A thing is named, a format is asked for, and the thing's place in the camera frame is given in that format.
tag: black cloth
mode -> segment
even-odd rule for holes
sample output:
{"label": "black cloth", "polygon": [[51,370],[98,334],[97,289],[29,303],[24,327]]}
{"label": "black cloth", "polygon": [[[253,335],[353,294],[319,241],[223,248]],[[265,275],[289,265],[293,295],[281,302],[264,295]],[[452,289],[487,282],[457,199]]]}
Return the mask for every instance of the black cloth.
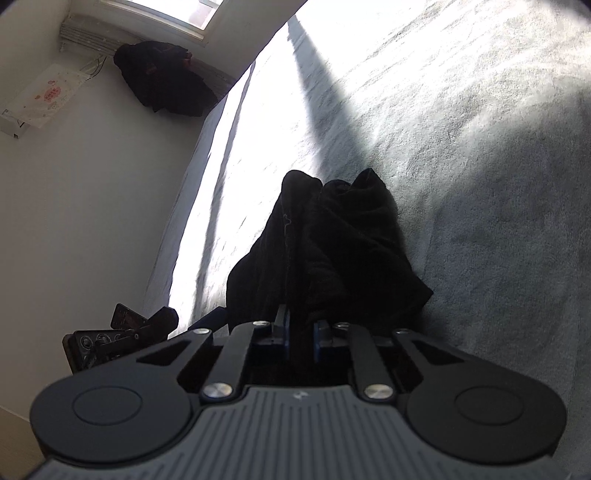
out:
{"label": "black cloth", "polygon": [[144,106],[180,115],[201,116],[217,103],[215,94],[189,70],[191,53],[170,43],[144,41],[122,45],[113,60]]}
{"label": "black cloth", "polygon": [[414,321],[433,292],[404,254],[390,192],[368,168],[353,184],[287,173],[265,229],[230,272],[230,329],[274,321],[285,303],[292,336],[310,341],[318,320],[364,325],[374,335]]}

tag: electronic device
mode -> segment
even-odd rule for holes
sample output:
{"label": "electronic device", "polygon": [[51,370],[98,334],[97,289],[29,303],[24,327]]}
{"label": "electronic device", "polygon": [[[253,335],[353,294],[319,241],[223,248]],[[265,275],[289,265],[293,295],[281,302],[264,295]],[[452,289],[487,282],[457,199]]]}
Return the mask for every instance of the electronic device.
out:
{"label": "electronic device", "polygon": [[565,480],[546,385],[410,330],[314,324],[308,383],[289,312],[197,328],[47,387],[30,480]]}

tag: floor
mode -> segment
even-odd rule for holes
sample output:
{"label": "floor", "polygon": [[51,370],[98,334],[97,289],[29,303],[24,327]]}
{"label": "floor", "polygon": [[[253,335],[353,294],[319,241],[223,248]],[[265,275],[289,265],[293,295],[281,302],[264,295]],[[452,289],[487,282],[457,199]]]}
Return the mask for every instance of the floor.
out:
{"label": "floor", "polygon": [[0,475],[18,480],[42,461],[29,422],[0,408]]}

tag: window frame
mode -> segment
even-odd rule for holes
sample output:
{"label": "window frame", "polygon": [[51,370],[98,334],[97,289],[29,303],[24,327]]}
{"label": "window frame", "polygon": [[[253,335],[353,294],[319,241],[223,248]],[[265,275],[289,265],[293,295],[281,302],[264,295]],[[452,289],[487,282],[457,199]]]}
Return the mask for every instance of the window frame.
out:
{"label": "window frame", "polygon": [[143,5],[137,4],[131,0],[98,0],[100,4],[109,6],[112,8],[116,8],[119,10],[125,10],[128,13],[139,15],[145,20],[155,21],[161,24],[162,26],[172,28],[175,33],[184,34],[188,36],[192,41],[197,41],[201,44],[207,44],[209,37],[211,36],[212,31],[216,28],[218,23],[220,23],[220,19],[223,16],[223,13],[226,11],[227,4],[231,2],[231,0],[223,0],[221,3],[217,3],[216,0],[204,0],[203,3],[207,6],[211,6],[210,3],[216,4],[217,8],[211,14],[209,21],[204,29],[195,27],[195,25],[191,25],[190,23],[184,22],[183,20],[179,20],[178,18],[171,17],[165,13],[162,13],[158,10],[154,10],[150,7],[145,7]]}

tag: black circular pad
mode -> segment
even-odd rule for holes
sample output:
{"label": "black circular pad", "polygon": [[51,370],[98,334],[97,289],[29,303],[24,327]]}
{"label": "black circular pad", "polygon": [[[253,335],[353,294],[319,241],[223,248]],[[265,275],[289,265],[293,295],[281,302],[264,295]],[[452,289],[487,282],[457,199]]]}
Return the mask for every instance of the black circular pad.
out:
{"label": "black circular pad", "polygon": [[91,425],[117,425],[135,417],[142,397],[122,387],[92,388],[74,400],[74,413]]}
{"label": "black circular pad", "polygon": [[190,416],[189,398],[176,376],[131,362],[101,365],[50,385],[33,402],[30,419],[44,453],[105,464],[161,449]]}
{"label": "black circular pad", "polygon": [[472,387],[456,397],[456,408],[465,418],[482,425],[506,425],[523,413],[517,395],[498,387]]}
{"label": "black circular pad", "polygon": [[426,375],[407,403],[409,424],[436,449],[487,465],[551,454],[566,425],[546,385],[494,365],[454,364]]}

